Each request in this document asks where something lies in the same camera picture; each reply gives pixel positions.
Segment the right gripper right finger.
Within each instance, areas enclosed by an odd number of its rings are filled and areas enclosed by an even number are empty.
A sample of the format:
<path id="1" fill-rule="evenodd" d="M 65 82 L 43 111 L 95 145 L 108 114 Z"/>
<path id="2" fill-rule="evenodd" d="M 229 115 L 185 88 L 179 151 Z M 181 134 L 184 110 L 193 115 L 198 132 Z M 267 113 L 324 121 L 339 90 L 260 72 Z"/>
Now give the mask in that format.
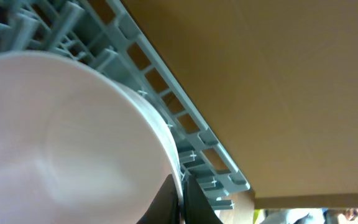
<path id="1" fill-rule="evenodd" d="M 183 184 L 186 224 L 223 224 L 210 206 L 196 179 L 189 175 Z"/>

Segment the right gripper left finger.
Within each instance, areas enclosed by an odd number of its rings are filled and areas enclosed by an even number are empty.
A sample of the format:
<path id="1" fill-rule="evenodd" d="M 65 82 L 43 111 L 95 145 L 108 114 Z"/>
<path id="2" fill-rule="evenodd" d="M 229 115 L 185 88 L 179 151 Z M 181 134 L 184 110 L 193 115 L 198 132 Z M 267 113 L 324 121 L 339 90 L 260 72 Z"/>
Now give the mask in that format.
<path id="1" fill-rule="evenodd" d="M 175 182 L 169 174 L 137 224 L 179 224 L 180 206 Z"/>

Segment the pink bowl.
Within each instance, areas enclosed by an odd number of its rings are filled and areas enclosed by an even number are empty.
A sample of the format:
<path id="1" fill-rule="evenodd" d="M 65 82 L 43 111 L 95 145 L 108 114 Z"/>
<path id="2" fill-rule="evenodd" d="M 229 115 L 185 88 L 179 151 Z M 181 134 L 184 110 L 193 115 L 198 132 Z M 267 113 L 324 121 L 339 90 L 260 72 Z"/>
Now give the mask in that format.
<path id="1" fill-rule="evenodd" d="M 137 223 L 171 174 L 173 136 L 131 88 L 38 51 L 0 54 L 0 223 Z"/>

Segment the grey dishwasher rack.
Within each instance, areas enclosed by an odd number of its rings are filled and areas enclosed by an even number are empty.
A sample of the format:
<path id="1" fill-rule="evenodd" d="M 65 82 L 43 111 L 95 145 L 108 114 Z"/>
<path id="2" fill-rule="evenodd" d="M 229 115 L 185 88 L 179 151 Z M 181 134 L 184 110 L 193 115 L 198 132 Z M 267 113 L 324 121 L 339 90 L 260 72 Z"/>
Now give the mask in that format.
<path id="1" fill-rule="evenodd" d="M 0 52 L 43 50 L 135 90 L 163 116 L 182 177 L 194 176 L 215 210 L 250 189 L 220 140 L 120 0 L 0 0 Z"/>

